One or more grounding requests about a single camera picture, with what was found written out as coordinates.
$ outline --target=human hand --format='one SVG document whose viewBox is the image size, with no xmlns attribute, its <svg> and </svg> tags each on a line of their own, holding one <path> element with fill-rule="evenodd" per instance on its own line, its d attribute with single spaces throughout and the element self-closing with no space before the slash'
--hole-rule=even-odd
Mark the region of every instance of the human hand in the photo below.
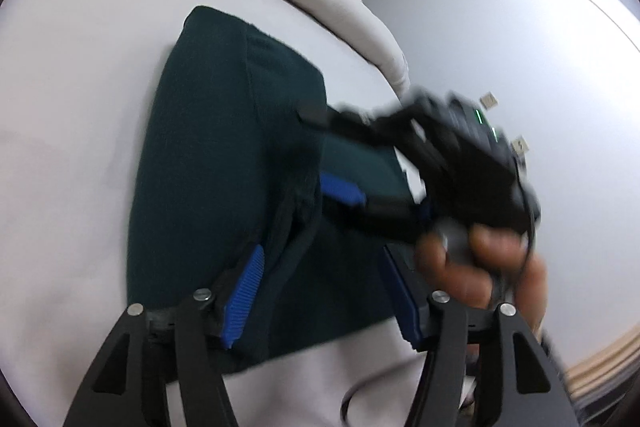
<svg viewBox="0 0 640 427">
<path fill-rule="evenodd" d="M 470 230 L 469 245 L 480 266 L 500 271 L 506 277 L 516 277 L 526 253 L 516 233 L 480 225 Z M 444 290 L 467 306 L 486 308 L 489 305 L 492 291 L 489 273 L 477 266 L 450 263 L 436 233 L 423 235 L 418 240 L 415 266 L 433 289 Z M 534 333 L 545 316 L 546 298 L 546 264 L 533 252 L 518 281 L 514 304 Z"/>
</svg>

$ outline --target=baseboard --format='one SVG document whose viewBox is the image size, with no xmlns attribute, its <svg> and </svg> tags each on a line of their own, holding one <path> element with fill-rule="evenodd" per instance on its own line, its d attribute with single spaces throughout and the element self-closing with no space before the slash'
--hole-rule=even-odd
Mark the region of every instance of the baseboard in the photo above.
<svg viewBox="0 0 640 427">
<path fill-rule="evenodd" d="M 640 324 L 610 346 L 569 368 L 566 372 L 567 386 L 574 399 L 583 399 L 638 363 Z"/>
</svg>

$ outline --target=folded green cloth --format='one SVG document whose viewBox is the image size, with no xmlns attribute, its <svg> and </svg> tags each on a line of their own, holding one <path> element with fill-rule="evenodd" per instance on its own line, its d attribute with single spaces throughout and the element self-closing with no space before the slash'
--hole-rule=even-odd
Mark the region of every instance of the folded green cloth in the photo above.
<svg viewBox="0 0 640 427">
<path fill-rule="evenodd" d="M 376 270 L 384 239 L 322 216 L 319 171 L 410 198 L 393 150 L 303 126 L 324 104 L 319 71 L 242 20 L 197 7 L 151 111 L 129 223 L 129 302 L 157 309 L 210 286 L 247 240 L 264 277 L 229 373 L 332 340 L 391 314 Z"/>
</svg>

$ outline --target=green fabric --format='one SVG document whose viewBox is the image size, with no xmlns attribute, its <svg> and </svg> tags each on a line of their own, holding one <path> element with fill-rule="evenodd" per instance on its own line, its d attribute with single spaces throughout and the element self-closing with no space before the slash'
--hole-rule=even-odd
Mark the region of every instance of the green fabric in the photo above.
<svg viewBox="0 0 640 427">
<path fill-rule="evenodd" d="M 326 103 L 321 73 L 235 17 L 197 7 L 165 65 L 129 223 L 129 302 L 176 305 L 235 264 L 248 239 L 265 272 L 226 373 L 387 318 L 382 238 L 321 215 L 319 171 L 364 191 L 410 197 L 392 150 L 375 152 L 299 123 Z"/>
</svg>

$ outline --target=mattress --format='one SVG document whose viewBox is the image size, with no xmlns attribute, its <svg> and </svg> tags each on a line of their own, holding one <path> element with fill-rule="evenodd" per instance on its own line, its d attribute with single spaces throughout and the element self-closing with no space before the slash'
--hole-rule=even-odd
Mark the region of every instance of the mattress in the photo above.
<svg viewBox="0 0 640 427">
<path fill-rule="evenodd" d="M 395 99 L 377 68 L 285 0 L 5 0 L 0 367 L 39 427 L 62 425 L 126 304 L 127 219 L 148 110 L 182 22 L 200 4 L 308 58 L 330 103 Z M 407 357 L 389 321 L 226 381 L 242 427 L 338 425 L 351 385 Z M 183 425 L 175 386 L 169 399 L 174 426 Z"/>
</svg>

